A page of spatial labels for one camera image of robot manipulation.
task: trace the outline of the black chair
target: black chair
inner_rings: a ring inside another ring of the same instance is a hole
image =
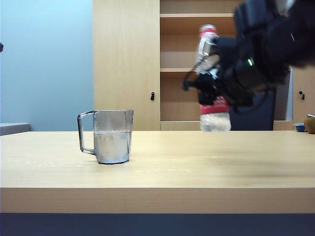
[[[274,114],[277,91],[269,93],[266,101],[254,112],[241,115],[233,111],[230,107],[232,130],[266,131],[274,128]],[[254,106],[264,97],[264,94],[256,94]],[[247,112],[251,108],[239,108],[239,112]]]

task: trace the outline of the clear plastic pitcher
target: clear plastic pitcher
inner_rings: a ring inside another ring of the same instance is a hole
[[[84,147],[82,117],[93,115],[94,149]],[[80,149],[96,156],[99,164],[119,164],[129,160],[133,110],[90,111],[78,115]]]

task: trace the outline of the green light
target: green light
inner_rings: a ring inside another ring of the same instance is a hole
[[[248,59],[247,61],[248,61],[248,64],[249,64],[250,66],[252,66],[252,65],[253,65],[253,63],[252,63],[252,60],[251,60],[251,59]]]

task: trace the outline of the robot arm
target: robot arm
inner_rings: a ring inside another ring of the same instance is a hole
[[[278,9],[289,3],[248,0],[234,14],[237,37],[216,40],[220,62],[183,88],[200,90],[199,102],[212,105],[223,95],[232,106],[251,106],[256,92],[284,83],[290,65],[315,65],[315,2],[298,0],[286,15]]]

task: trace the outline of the bottle cap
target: bottle cap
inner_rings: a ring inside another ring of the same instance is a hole
[[[217,34],[217,29],[213,25],[203,25],[200,27],[199,33],[201,36],[209,33]]]

